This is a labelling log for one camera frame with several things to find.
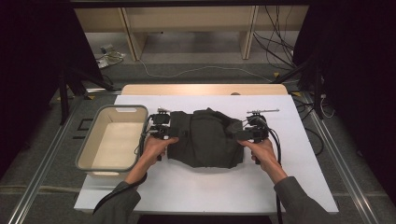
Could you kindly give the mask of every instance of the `white tabletop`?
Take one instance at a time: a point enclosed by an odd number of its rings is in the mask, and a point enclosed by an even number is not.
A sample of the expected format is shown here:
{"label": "white tabletop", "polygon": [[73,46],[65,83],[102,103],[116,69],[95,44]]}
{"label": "white tabletop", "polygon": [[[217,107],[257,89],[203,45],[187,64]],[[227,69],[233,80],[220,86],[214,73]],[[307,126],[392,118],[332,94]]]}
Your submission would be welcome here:
{"label": "white tabletop", "polygon": [[[294,102],[288,95],[272,96],[133,96],[120,95],[115,105],[144,105],[149,114],[164,107],[192,113],[208,107],[235,119],[246,119],[248,110],[279,109],[264,113],[268,125],[279,135],[282,165],[306,193],[326,211],[338,209],[318,166]],[[121,181],[87,175],[75,209],[91,211]],[[142,200],[139,213],[267,215],[276,212],[274,184],[245,148],[243,163],[232,169],[191,168],[166,157],[148,170],[148,179],[137,190]]]}

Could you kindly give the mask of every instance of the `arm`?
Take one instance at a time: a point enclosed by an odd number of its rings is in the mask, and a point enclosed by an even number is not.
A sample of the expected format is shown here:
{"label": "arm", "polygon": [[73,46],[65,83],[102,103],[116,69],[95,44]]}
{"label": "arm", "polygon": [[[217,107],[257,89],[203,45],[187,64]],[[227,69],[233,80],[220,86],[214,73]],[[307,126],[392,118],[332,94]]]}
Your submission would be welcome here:
{"label": "arm", "polygon": [[274,182],[274,189],[286,209],[290,223],[336,223],[315,200],[306,195],[296,178],[287,176],[277,162],[271,141],[266,138],[258,144],[239,141],[242,146],[251,149],[251,159],[260,160],[261,168]]}
{"label": "arm", "polygon": [[[161,140],[149,136],[145,144],[143,155],[125,177],[124,181],[120,182],[114,190],[121,189],[142,179],[149,167],[157,161],[157,156],[164,155],[166,147],[169,144],[177,142],[177,140],[177,138]],[[137,193],[135,189],[127,189],[106,201],[103,206],[93,214],[89,223],[128,223],[129,215],[139,201],[139,193]]]}

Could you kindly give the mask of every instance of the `sleeve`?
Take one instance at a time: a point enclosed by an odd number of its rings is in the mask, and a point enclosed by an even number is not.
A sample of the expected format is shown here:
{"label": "sleeve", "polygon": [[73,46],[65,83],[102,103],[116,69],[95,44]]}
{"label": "sleeve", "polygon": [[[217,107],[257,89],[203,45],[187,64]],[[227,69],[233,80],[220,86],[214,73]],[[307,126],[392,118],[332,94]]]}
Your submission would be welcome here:
{"label": "sleeve", "polygon": [[290,223],[336,223],[334,217],[315,200],[308,197],[294,176],[279,181],[274,189],[286,209]]}
{"label": "sleeve", "polygon": [[[127,186],[128,183],[122,181],[114,189],[120,189]],[[126,224],[128,217],[140,201],[140,195],[135,189],[128,189],[107,202],[100,207],[95,214],[92,215],[90,224]]]}

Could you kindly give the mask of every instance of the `plastic bin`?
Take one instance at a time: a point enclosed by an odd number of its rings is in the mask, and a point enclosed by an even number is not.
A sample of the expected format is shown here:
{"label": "plastic bin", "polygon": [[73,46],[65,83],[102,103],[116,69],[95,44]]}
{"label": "plastic bin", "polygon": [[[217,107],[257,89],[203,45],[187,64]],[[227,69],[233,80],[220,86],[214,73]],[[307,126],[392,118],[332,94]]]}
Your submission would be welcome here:
{"label": "plastic bin", "polygon": [[76,158],[89,175],[112,176],[130,171],[148,110],[143,105],[107,105],[99,109]]}

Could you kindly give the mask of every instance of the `metal bar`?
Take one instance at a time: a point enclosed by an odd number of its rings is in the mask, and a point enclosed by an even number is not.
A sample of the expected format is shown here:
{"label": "metal bar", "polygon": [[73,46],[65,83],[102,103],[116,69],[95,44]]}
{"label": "metal bar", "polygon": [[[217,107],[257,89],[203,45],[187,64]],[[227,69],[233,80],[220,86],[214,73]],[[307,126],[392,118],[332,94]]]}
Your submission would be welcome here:
{"label": "metal bar", "polygon": [[71,124],[71,120],[73,119],[74,114],[76,113],[78,107],[81,105],[82,100],[83,100],[83,96],[78,96],[73,100],[72,106],[70,108],[71,109],[70,116],[64,122],[64,124],[61,125],[55,137],[53,138],[49,146],[49,149],[46,155],[44,156],[43,160],[41,161],[40,165],[38,166],[35,175],[33,176],[32,180],[29,183],[29,186],[27,187],[26,191],[21,196],[20,201],[16,205],[14,212],[11,215],[11,218],[8,222],[9,224],[22,223],[24,221],[35,199],[35,196],[37,195],[38,190],[41,184],[43,183],[50,169],[50,166],[52,165],[52,162],[60,148],[60,145],[64,140],[65,134]]}
{"label": "metal bar", "polygon": [[[308,103],[313,103],[311,97],[307,93],[303,93],[303,97]],[[311,113],[311,118],[317,127],[319,134],[323,138],[327,149],[329,150],[329,154],[332,157],[332,161],[335,164],[341,178],[346,185],[346,188],[355,203],[359,213],[361,214],[361,218],[366,224],[374,224],[379,223],[378,218],[373,210],[373,207],[370,205],[369,201],[365,197],[359,183],[355,179],[352,174],[352,171],[349,169],[347,162],[345,161],[343,155],[341,154],[338,146],[335,144],[332,136],[330,135],[329,130],[326,127],[324,120],[320,120],[318,115],[315,113]]]}

